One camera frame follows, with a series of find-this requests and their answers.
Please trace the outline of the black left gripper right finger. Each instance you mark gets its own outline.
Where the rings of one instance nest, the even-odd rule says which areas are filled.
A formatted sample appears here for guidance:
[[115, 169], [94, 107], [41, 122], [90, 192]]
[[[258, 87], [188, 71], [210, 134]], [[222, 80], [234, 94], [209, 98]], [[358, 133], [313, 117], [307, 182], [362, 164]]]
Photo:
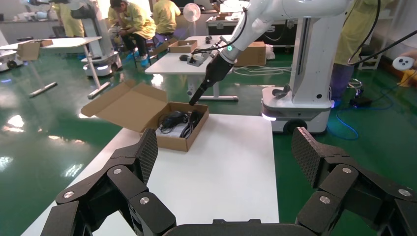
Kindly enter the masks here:
[[293, 131], [292, 155], [315, 189], [296, 224], [328, 236], [344, 211], [361, 217], [379, 236], [417, 233], [414, 190], [360, 166], [343, 149], [317, 142], [304, 127]]

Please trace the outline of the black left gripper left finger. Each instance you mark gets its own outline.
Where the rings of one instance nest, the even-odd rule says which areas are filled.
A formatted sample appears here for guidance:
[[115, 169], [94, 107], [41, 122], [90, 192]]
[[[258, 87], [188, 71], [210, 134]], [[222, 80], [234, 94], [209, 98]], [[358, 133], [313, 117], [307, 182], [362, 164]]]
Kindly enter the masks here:
[[96, 173], [56, 197], [43, 236], [90, 236], [119, 212], [138, 236], [162, 236], [176, 226], [172, 212], [147, 187], [158, 155], [155, 130], [118, 148]]

